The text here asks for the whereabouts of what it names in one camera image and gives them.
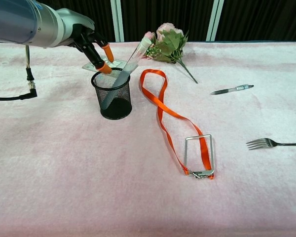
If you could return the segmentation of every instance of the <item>flower stem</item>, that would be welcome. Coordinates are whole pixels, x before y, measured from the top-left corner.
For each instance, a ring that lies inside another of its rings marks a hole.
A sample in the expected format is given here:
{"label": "flower stem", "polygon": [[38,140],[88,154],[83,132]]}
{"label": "flower stem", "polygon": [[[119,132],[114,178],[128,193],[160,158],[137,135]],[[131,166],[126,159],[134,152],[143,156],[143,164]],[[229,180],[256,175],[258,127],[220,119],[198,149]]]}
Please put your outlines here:
{"label": "flower stem", "polygon": [[197,80],[193,77],[193,75],[189,72],[189,70],[186,68],[185,64],[183,63],[182,59],[178,60],[178,63],[181,64],[181,66],[187,71],[187,73],[191,76],[191,78],[195,81],[196,84],[198,84]]}

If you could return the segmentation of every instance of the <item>orange gripper tip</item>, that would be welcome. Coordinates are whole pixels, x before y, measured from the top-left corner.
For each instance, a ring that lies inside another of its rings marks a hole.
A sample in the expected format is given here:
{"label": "orange gripper tip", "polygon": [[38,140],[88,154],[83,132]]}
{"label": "orange gripper tip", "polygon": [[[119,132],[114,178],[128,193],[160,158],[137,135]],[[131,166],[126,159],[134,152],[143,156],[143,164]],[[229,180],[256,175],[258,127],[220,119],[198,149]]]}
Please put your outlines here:
{"label": "orange gripper tip", "polygon": [[106,63],[104,63],[103,67],[97,68],[101,73],[109,74],[112,72],[112,68],[110,68]]}
{"label": "orange gripper tip", "polygon": [[110,44],[108,43],[107,45],[102,47],[102,49],[104,50],[108,60],[112,63],[114,61],[114,56],[113,56],[112,50],[110,48]]}

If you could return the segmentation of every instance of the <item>fork handle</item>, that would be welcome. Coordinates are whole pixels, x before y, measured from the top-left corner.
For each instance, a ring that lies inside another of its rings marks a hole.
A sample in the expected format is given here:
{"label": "fork handle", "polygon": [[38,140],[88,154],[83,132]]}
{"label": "fork handle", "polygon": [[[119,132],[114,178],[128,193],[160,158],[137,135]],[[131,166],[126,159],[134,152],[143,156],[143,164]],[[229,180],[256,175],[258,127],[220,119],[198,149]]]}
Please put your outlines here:
{"label": "fork handle", "polygon": [[296,146],[296,143],[279,143],[279,146]]}

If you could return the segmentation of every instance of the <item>robotic arm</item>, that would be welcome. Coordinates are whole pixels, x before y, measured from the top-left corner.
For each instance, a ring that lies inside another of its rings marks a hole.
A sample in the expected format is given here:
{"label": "robotic arm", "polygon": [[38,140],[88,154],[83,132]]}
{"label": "robotic arm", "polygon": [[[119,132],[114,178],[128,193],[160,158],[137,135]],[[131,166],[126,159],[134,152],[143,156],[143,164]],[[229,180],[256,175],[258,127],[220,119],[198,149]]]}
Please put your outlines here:
{"label": "robotic arm", "polygon": [[66,8],[54,10],[35,0],[0,0],[0,42],[44,48],[75,47],[98,71],[110,73],[111,68],[92,44],[96,42],[108,60],[114,60],[108,42],[95,30],[90,18]]}

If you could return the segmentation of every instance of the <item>fork tines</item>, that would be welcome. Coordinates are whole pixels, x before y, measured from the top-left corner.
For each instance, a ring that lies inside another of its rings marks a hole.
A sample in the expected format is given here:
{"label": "fork tines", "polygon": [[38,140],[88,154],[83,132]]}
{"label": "fork tines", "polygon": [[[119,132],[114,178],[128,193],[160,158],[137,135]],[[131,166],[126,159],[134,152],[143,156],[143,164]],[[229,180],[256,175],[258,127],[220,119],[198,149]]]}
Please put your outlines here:
{"label": "fork tines", "polygon": [[249,150],[255,150],[255,149],[259,149],[259,148],[269,147],[269,144],[267,143],[266,138],[257,139],[257,140],[251,141],[251,142],[247,142],[246,144],[247,144]]}

